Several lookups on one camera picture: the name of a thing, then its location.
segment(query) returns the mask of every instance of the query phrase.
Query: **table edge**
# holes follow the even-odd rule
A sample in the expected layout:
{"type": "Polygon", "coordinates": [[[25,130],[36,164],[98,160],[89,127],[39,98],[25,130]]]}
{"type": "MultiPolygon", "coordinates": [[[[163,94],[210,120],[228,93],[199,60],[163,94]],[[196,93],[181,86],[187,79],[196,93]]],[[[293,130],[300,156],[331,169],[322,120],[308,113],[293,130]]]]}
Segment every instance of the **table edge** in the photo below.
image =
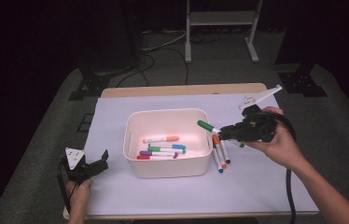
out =
{"type": "MultiPolygon", "coordinates": [[[[297,216],[313,216],[319,211],[297,212],[297,216]]],[[[156,214],[156,215],[101,215],[86,216],[86,220],[130,220],[130,219],[191,219],[191,218],[223,218],[223,217],[272,217],[290,216],[290,212],[270,213],[209,213],[209,214],[156,214]]]]}
{"type": "Polygon", "coordinates": [[[102,98],[133,97],[133,96],[160,96],[160,95],[193,95],[193,94],[225,94],[249,93],[266,91],[262,83],[232,83],[187,86],[158,86],[158,87],[128,87],[107,88],[102,91],[102,98]]]}

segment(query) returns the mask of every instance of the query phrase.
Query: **orange marker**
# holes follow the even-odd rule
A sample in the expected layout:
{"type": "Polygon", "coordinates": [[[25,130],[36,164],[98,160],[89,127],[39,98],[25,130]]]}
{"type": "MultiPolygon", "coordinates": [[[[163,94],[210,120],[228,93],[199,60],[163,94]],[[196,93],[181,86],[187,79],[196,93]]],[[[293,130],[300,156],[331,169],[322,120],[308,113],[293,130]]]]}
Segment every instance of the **orange marker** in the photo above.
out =
{"type": "Polygon", "coordinates": [[[224,161],[223,153],[221,150],[221,145],[220,145],[220,140],[218,139],[218,136],[216,134],[213,134],[212,136],[213,139],[213,144],[215,144],[216,149],[217,149],[217,154],[218,154],[218,159],[220,160],[221,167],[223,169],[227,168],[227,163],[224,161]]]}
{"type": "Polygon", "coordinates": [[[143,143],[155,143],[155,142],[174,142],[180,139],[178,136],[166,136],[158,138],[143,139],[143,143]]]}

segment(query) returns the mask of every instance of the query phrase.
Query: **dark background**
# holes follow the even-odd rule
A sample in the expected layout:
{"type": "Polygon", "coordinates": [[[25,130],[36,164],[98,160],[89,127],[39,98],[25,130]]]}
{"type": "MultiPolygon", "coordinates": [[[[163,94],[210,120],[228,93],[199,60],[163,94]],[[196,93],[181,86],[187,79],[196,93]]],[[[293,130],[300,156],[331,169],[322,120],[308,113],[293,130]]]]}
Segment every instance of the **dark background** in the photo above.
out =
{"type": "MultiPolygon", "coordinates": [[[[191,8],[255,7],[255,1],[223,2],[193,0],[191,8]]],[[[80,58],[113,68],[132,65],[137,63],[137,38],[130,30],[185,29],[185,0],[131,1],[137,27],[129,27],[129,17],[118,1],[87,3],[0,0],[0,196],[57,90],[78,68],[80,58]],[[111,33],[105,31],[107,26],[111,33]],[[121,57],[116,60],[113,52],[121,57]]],[[[258,29],[286,29],[276,62],[312,58],[337,78],[349,97],[349,0],[265,0],[258,29]]]]}

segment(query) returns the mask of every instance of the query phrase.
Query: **green marker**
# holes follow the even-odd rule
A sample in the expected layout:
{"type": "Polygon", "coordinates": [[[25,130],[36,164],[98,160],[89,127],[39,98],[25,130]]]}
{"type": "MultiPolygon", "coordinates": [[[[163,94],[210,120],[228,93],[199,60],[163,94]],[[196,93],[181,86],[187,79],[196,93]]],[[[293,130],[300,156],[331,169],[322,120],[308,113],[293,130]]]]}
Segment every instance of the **green marker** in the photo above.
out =
{"type": "Polygon", "coordinates": [[[220,133],[219,129],[216,129],[215,127],[204,122],[203,120],[198,120],[198,125],[211,133],[217,133],[217,134],[220,133]]]}
{"type": "Polygon", "coordinates": [[[185,149],[176,149],[176,148],[168,148],[168,147],[148,147],[148,151],[158,151],[158,152],[177,152],[185,154],[185,149]]]}

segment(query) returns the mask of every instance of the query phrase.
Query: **human hand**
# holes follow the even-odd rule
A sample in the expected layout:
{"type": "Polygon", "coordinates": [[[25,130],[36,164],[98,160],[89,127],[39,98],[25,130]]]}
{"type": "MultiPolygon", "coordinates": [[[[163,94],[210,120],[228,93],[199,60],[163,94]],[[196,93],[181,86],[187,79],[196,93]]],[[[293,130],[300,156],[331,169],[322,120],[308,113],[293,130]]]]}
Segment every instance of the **human hand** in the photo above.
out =
{"type": "MultiPolygon", "coordinates": [[[[282,109],[271,106],[262,109],[262,111],[284,114],[282,109]]],[[[262,151],[271,160],[290,170],[295,169],[302,161],[305,161],[290,132],[280,121],[278,121],[276,134],[271,142],[244,142],[244,144],[262,151]]]]}
{"type": "Polygon", "coordinates": [[[66,190],[70,197],[70,217],[68,223],[83,223],[87,213],[88,201],[90,200],[90,187],[93,180],[87,179],[78,185],[74,181],[69,181],[66,190]]]}

